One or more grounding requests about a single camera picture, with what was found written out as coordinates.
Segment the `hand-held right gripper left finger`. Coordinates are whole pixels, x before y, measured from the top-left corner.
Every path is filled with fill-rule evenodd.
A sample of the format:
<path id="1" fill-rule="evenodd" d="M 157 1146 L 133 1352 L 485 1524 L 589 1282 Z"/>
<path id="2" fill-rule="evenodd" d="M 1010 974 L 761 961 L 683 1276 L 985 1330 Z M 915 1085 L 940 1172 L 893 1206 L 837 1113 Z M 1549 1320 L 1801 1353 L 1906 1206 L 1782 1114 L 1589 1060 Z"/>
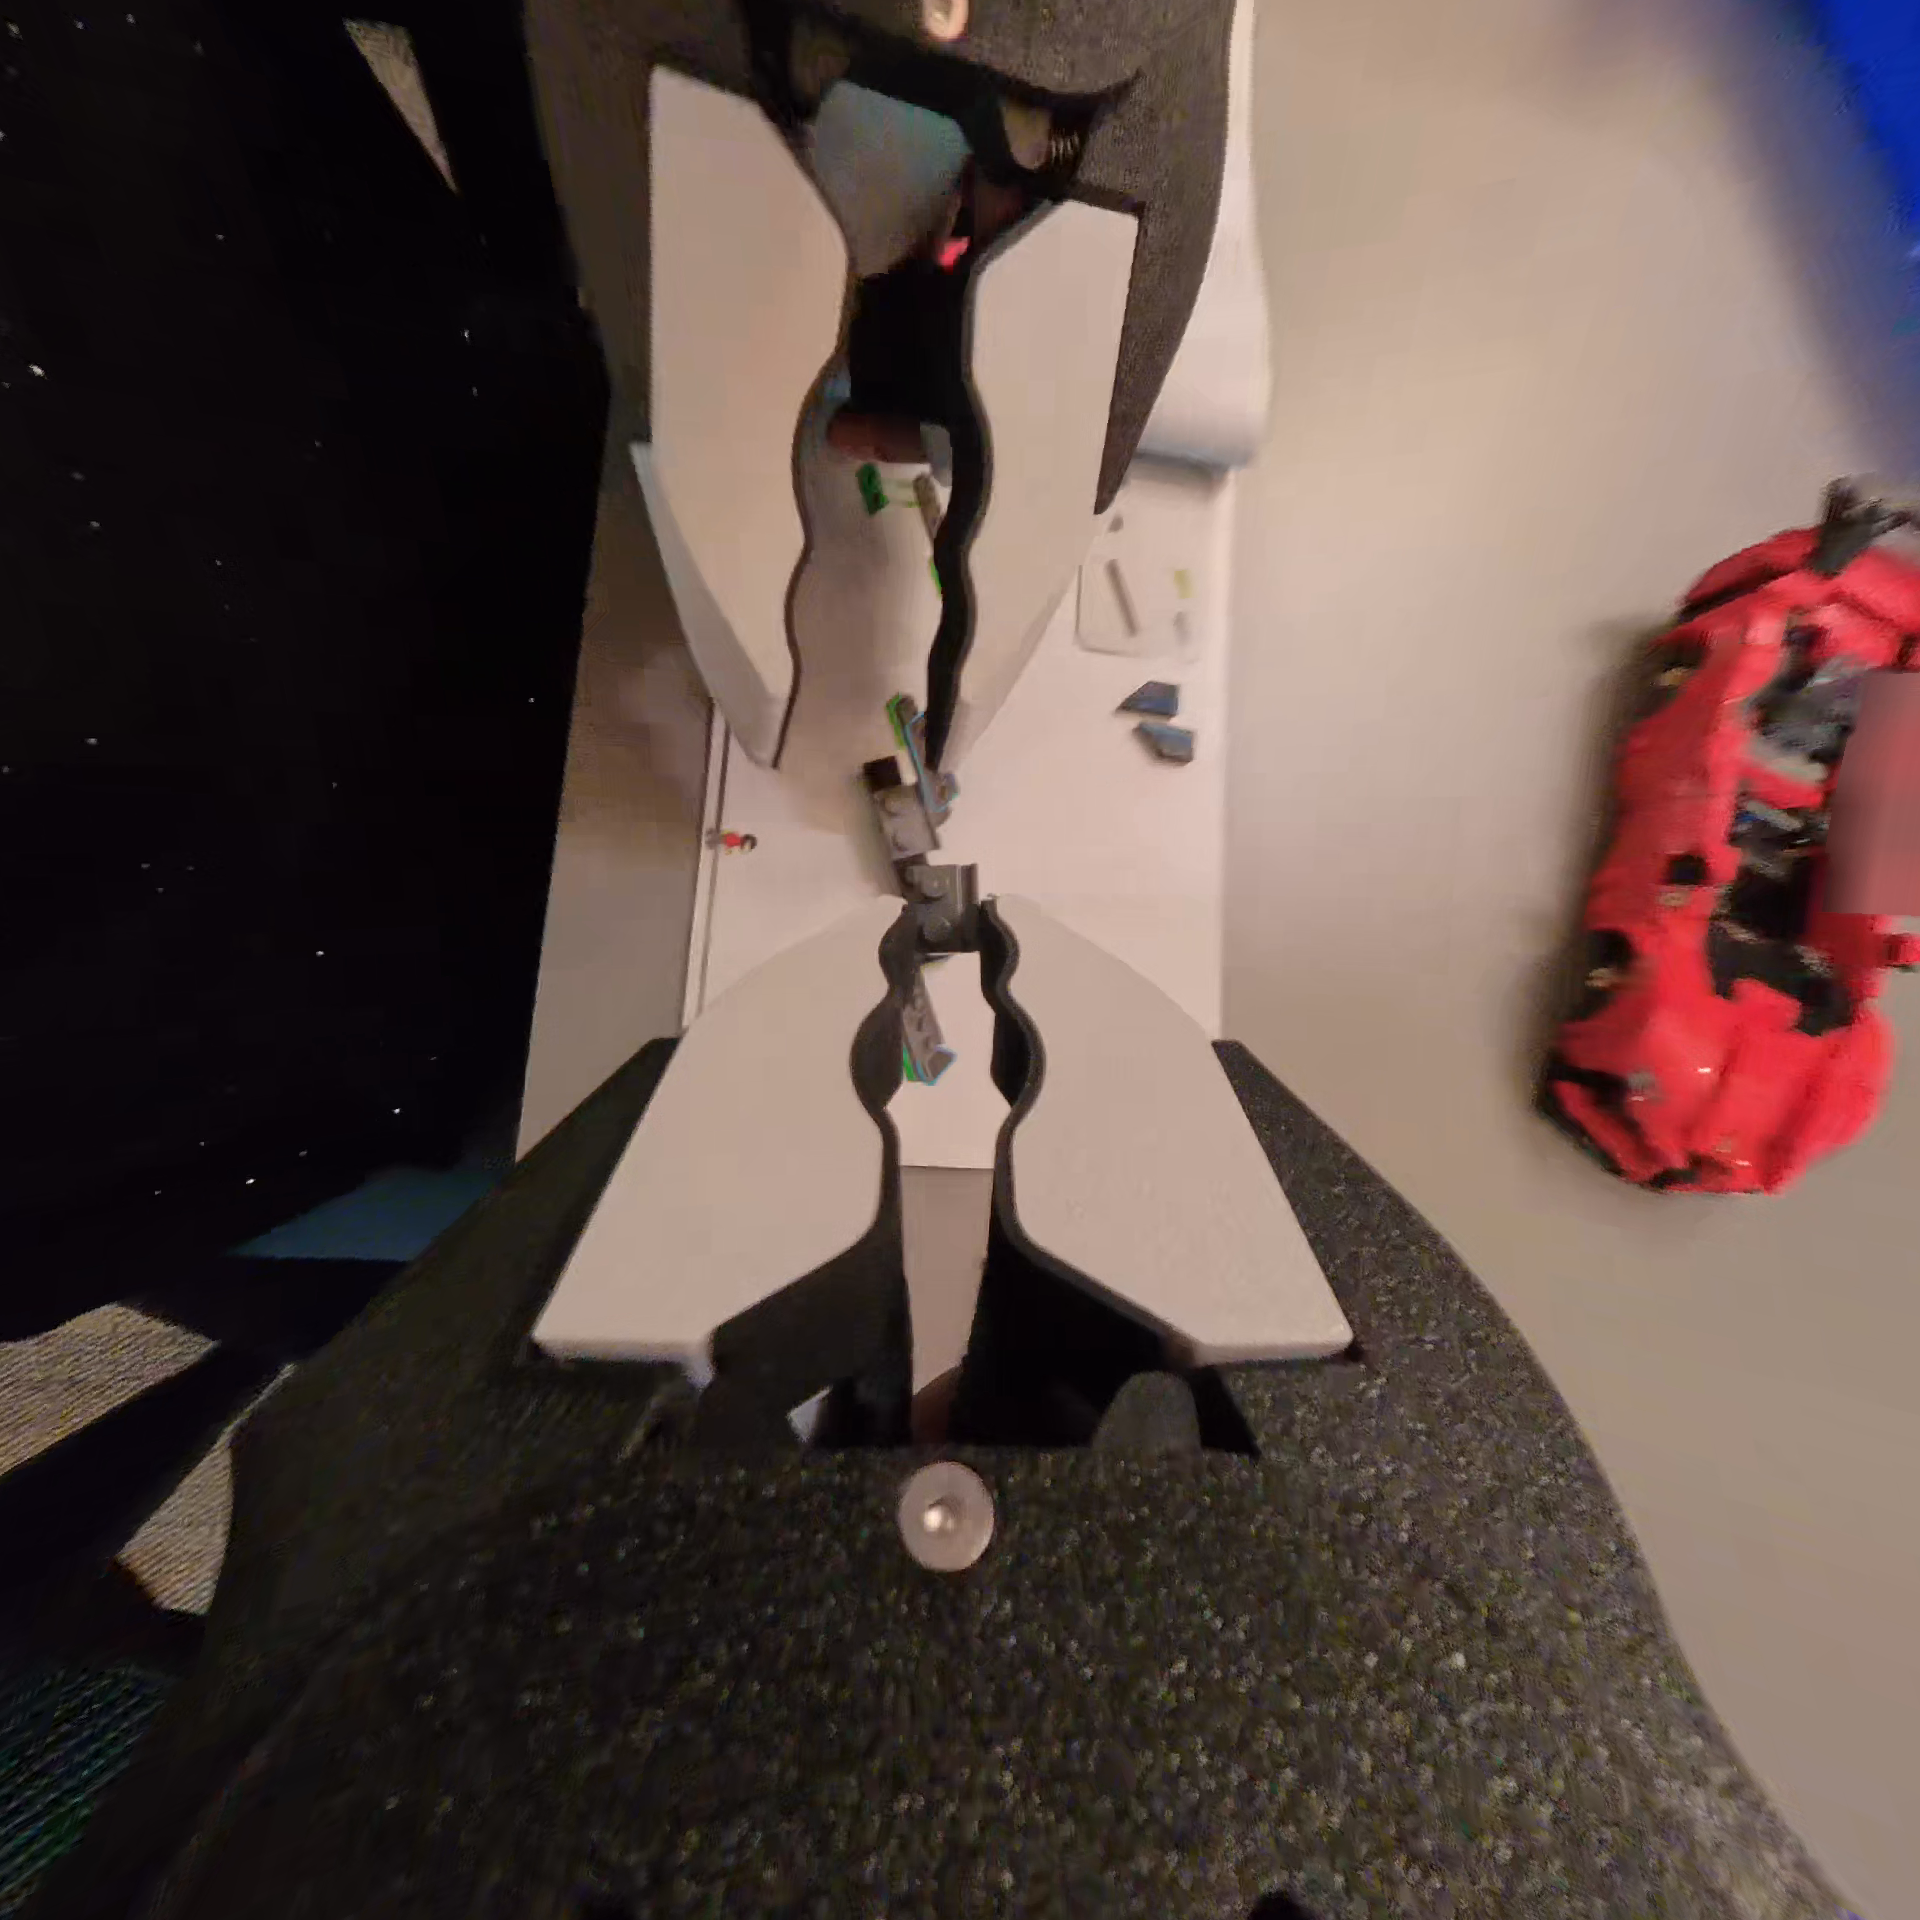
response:
<path id="1" fill-rule="evenodd" d="M 895 920 L 866 898 L 691 1021 L 535 1323 L 543 1358 L 707 1381 L 721 1329 L 872 1228 L 883 1149 L 853 1048 Z"/>

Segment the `blue plastic bin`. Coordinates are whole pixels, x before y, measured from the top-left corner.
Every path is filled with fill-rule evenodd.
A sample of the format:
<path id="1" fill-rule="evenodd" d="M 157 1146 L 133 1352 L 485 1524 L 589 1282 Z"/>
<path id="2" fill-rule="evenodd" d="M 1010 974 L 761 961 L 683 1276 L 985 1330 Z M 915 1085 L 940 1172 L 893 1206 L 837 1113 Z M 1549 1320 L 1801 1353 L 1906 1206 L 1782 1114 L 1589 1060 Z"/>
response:
<path id="1" fill-rule="evenodd" d="M 1821 199 L 1916 310 L 1916 4 L 1779 4 L 1833 128 Z"/>

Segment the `white lego instruction booklet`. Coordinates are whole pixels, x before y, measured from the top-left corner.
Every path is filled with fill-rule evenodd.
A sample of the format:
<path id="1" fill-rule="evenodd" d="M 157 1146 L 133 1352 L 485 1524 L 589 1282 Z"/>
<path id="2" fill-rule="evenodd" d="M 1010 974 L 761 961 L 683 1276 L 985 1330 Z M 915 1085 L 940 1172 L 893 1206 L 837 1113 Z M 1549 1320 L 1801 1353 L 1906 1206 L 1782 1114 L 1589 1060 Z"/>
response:
<path id="1" fill-rule="evenodd" d="M 1047 913 L 1144 973 L 1219 1031 L 1226 897 L 1235 472 L 1270 409 L 1265 284 L 1252 237 L 1219 237 L 1144 453 L 990 729 L 958 767 L 943 828 L 985 894 Z M 883 700 L 920 685 L 933 624 L 930 545 L 901 469 L 869 513 L 853 468 L 804 468 L 822 535 L 807 577 L 802 700 L 781 764 L 755 767 L 723 726 L 708 754 L 699 907 L 683 1019 L 883 888 L 860 792 L 895 738 Z M 1140 682 L 1181 690 L 1191 764 L 1140 748 L 1115 707 Z"/>

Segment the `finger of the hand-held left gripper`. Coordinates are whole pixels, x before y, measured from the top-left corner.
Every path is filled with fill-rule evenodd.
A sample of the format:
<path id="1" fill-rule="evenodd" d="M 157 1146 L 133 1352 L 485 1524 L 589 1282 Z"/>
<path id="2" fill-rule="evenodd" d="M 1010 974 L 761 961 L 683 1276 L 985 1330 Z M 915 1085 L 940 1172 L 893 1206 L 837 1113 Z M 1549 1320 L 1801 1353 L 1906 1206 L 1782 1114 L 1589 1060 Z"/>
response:
<path id="1" fill-rule="evenodd" d="M 844 342 L 853 256 L 750 100 L 659 65 L 647 163 L 647 405 L 634 468 L 686 652 L 739 751 L 775 767 L 800 692 L 800 434 Z"/>
<path id="2" fill-rule="evenodd" d="M 924 751 L 955 773 L 1022 681 L 1096 520 L 1139 226 L 1057 202 L 962 278 Z"/>

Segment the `red lego car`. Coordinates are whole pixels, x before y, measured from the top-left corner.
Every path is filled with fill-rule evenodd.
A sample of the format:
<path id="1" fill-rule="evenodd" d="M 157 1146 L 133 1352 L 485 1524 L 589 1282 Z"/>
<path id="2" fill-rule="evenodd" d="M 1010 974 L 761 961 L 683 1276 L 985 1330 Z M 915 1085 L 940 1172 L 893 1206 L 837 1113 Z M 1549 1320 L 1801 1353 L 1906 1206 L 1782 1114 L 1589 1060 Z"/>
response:
<path id="1" fill-rule="evenodd" d="M 1779 1193 L 1878 1114 L 1916 910 L 1840 904 L 1833 837 L 1874 682 L 1916 681 L 1915 528 L 1915 500 L 1837 479 L 1813 526 L 1694 577 L 1632 668 L 1537 1092 L 1629 1184 Z"/>

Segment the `black long lego plate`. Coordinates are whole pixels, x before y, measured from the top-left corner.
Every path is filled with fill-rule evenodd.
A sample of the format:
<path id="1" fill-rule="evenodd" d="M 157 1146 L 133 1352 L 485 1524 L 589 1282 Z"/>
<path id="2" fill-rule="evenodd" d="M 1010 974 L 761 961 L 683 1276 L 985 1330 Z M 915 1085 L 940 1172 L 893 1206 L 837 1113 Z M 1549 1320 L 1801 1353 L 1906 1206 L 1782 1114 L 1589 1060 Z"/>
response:
<path id="1" fill-rule="evenodd" d="M 880 758 L 869 758 L 869 763 L 864 763 L 864 767 L 860 767 L 860 784 L 864 784 L 866 803 L 869 803 L 869 792 L 879 789 L 879 784 L 883 784 L 883 783 L 915 783 L 920 792 L 923 792 L 923 798 L 924 798 L 928 812 L 930 812 L 933 821 L 937 821 L 937 828 L 943 828 L 943 822 L 949 821 L 949 812 L 950 812 L 950 798 L 955 798 L 955 789 L 950 789 L 950 779 L 949 779 L 949 777 L 943 777 L 943 773 L 930 773 L 930 777 L 924 777 L 924 773 L 914 773 L 914 777 L 907 777 L 907 773 L 901 773 L 901 767 L 899 767 L 899 757 L 880 757 Z"/>

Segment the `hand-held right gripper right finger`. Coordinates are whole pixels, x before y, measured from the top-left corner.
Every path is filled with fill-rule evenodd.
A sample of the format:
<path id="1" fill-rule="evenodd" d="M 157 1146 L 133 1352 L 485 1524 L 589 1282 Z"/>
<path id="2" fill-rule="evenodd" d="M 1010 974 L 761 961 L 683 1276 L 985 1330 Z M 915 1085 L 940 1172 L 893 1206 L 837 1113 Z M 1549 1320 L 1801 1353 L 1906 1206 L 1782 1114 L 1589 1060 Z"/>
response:
<path id="1" fill-rule="evenodd" d="M 1327 1361 L 1350 1323 L 1206 1027 L 1036 898 L 980 907 L 1023 1057 L 996 1149 L 1006 1235 L 1178 1362 Z"/>

